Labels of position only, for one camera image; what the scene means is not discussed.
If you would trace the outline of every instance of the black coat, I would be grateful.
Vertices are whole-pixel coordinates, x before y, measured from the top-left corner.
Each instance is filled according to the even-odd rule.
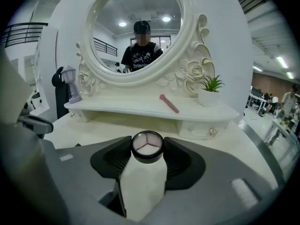
[[[69,110],[64,107],[64,104],[69,101],[71,96],[69,84],[61,80],[60,73],[62,70],[63,67],[60,67],[52,77],[52,85],[55,87],[57,119],[69,113]]]

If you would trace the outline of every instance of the oval mirror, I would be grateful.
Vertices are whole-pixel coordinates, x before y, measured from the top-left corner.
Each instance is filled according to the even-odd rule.
[[[167,53],[182,24],[177,0],[108,0],[95,13],[90,45],[99,65],[117,73],[144,69]]]

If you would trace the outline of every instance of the round makeup compact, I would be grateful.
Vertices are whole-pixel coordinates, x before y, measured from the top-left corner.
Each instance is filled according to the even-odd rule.
[[[163,155],[164,139],[153,131],[136,134],[131,141],[131,151],[141,163],[155,163]]]

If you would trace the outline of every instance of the potted plant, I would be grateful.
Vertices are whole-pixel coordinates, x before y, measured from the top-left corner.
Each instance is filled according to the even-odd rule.
[[[218,79],[220,75],[212,78],[211,76],[205,76],[200,82],[205,88],[200,88],[198,91],[198,101],[205,107],[213,107],[220,99],[220,92],[217,89],[222,88],[224,83]]]

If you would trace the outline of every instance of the white plant pot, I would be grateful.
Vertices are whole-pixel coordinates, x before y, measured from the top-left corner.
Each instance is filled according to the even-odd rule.
[[[220,99],[220,92],[208,92],[203,89],[198,90],[198,102],[205,107],[214,107]]]

